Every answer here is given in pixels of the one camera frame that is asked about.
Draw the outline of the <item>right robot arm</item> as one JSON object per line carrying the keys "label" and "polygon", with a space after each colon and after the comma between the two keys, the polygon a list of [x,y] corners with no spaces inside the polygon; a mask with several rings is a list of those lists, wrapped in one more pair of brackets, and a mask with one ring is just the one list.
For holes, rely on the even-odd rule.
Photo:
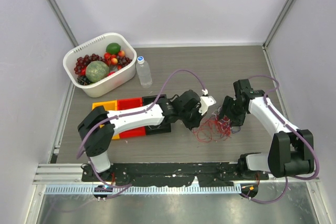
{"label": "right robot arm", "polygon": [[250,179],[256,171],[274,177],[295,177],[309,180],[317,177],[320,164],[313,149],[313,135],[290,123],[272,104],[268,94],[255,90],[248,79],[233,84],[235,96],[226,96],[219,119],[229,120],[231,127],[241,127],[247,114],[260,121],[272,138],[269,153],[243,154],[238,160],[237,173]]}

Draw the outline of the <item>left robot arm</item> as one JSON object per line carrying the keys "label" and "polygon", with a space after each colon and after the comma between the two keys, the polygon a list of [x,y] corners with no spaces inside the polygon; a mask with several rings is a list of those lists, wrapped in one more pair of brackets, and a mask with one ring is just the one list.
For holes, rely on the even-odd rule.
{"label": "left robot arm", "polygon": [[103,106],[92,110],[78,125],[81,145],[77,157],[86,154],[93,174],[105,182],[112,174],[107,150],[112,137],[145,126],[161,126],[180,120],[189,130],[199,127],[202,118],[216,101],[207,90],[199,96],[192,90],[172,98],[156,97],[145,106],[120,111],[107,111]]}

